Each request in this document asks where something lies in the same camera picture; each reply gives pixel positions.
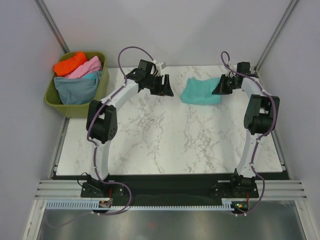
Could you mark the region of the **teal t shirt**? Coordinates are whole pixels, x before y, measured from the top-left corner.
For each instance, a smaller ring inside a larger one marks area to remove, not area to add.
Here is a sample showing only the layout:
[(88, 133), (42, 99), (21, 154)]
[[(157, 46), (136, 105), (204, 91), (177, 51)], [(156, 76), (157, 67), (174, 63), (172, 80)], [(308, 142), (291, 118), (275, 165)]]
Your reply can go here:
[(220, 82), (219, 77), (207, 80), (189, 78), (186, 86), (180, 94), (180, 99), (184, 104), (189, 105), (215, 105), (221, 102), (221, 96), (212, 94), (213, 90)]

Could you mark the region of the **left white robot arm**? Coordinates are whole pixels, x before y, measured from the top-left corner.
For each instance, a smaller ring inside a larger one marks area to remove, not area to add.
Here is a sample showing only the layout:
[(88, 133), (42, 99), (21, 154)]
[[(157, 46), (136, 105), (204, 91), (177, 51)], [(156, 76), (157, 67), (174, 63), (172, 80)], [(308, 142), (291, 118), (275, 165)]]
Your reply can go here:
[(108, 181), (109, 152), (118, 131), (118, 111), (140, 91), (148, 89), (151, 95), (173, 97), (170, 77), (163, 74), (165, 62), (140, 60), (138, 67), (124, 75), (124, 83), (101, 100), (89, 104), (86, 130), (87, 140), (93, 144), (93, 164), (82, 184), (81, 197), (106, 198), (112, 186)]

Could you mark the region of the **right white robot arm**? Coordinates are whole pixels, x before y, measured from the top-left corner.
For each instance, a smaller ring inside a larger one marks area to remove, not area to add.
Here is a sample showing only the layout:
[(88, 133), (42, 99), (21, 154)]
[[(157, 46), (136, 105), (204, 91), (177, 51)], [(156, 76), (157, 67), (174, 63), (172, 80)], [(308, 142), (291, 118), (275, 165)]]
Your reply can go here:
[(217, 182), (214, 190), (223, 198), (258, 198), (255, 169), (265, 138), (274, 130), (280, 98), (267, 93), (258, 76), (251, 73), (249, 62), (239, 62), (233, 76), (223, 74), (213, 95), (230, 95), (241, 89), (249, 98), (243, 125), (246, 138), (240, 162), (228, 182)]

